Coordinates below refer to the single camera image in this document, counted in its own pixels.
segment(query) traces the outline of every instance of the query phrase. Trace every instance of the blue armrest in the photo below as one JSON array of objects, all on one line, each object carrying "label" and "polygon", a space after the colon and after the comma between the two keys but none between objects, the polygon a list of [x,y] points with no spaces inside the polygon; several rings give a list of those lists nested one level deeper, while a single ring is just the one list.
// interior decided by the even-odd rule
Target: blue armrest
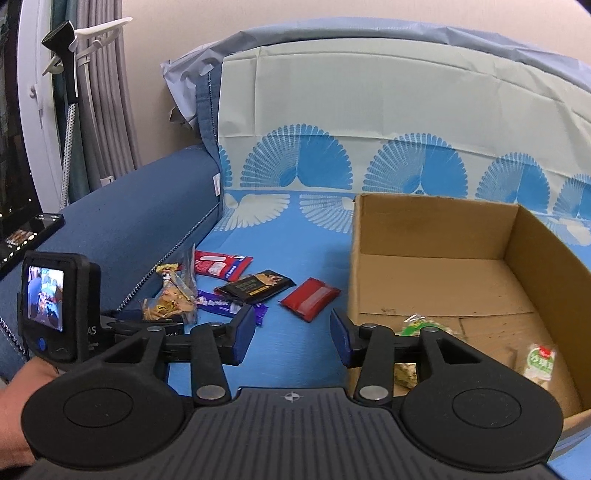
[{"label": "blue armrest", "polygon": [[[172,249],[178,247],[169,256],[175,261],[215,226],[223,208],[212,180],[218,173],[217,161],[201,145],[185,148],[65,208],[65,225],[39,250],[80,253],[97,263],[101,309],[115,309]],[[0,317],[14,335],[20,279],[18,265],[0,281]],[[138,298],[155,294],[160,285],[152,275]],[[0,374],[12,378],[22,362],[0,329]]]}]

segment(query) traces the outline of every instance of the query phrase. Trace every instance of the smartphone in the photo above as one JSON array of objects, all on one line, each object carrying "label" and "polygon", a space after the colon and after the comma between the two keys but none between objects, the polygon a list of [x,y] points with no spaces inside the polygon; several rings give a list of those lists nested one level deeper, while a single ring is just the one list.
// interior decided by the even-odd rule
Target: smartphone
[{"label": "smartphone", "polygon": [[0,241],[0,280],[22,261],[27,250],[35,250],[63,225],[60,213],[40,213]]}]

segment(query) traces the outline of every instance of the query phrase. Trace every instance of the camera screen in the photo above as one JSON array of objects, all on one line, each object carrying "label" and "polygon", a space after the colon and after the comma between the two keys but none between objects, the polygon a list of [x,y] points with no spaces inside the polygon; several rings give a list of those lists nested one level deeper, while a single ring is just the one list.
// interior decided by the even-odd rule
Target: camera screen
[{"label": "camera screen", "polygon": [[29,267],[28,315],[30,320],[61,332],[64,272]]}]

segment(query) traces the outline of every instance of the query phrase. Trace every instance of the zipper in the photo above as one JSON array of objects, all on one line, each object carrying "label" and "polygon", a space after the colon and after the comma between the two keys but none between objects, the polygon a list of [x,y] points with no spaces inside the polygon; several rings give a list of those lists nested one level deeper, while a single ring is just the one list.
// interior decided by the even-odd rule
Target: zipper
[{"label": "zipper", "polygon": [[156,269],[162,265],[166,259],[168,257],[170,257],[174,252],[176,252],[179,247],[183,244],[183,242],[189,238],[189,236],[207,219],[207,217],[209,217],[212,212],[214,210],[216,210],[219,207],[219,201],[218,204],[213,207],[211,210],[209,210],[205,216],[199,220],[186,234],[183,238],[181,238],[180,242],[178,242],[174,247],[172,247],[168,253],[163,256],[160,260],[158,260],[158,262],[152,267],[150,268],[150,270],[148,271],[148,273],[146,273],[146,275],[144,275],[142,277],[142,279],[137,283],[137,285],[135,287],[132,288],[132,290],[129,292],[129,294],[124,298],[124,300],[121,302],[121,304],[116,308],[117,312],[120,312],[121,310],[123,310],[128,303],[137,295],[137,293],[139,292],[139,290],[141,289],[141,287],[144,286],[144,284],[148,281],[148,279],[153,275],[154,272],[156,272]]},{"label": "zipper", "polygon": [[211,70],[207,73],[207,86],[209,87],[209,118],[212,120],[212,133],[213,138],[216,141],[216,147],[220,148],[220,144],[217,141],[216,125],[213,119],[213,92],[212,92],[212,73]]},{"label": "zipper", "polygon": [[6,324],[2,317],[0,317],[0,328],[4,330],[4,334],[6,334],[6,337],[12,343],[13,347],[17,350],[17,352],[19,352],[22,355],[22,357],[26,359],[27,353],[25,349],[19,343],[14,334],[10,331],[10,327]]}]

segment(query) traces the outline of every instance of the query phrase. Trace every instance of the human hand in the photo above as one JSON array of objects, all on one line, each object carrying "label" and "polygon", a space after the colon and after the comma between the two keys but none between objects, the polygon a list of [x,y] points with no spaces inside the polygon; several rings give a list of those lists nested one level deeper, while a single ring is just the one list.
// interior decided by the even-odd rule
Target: human hand
[{"label": "human hand", "polygon": [[35,461],[22,433],[22,409],[31,395],[58,375],[55,367],[35,357],[0,390],[0,470]]}]

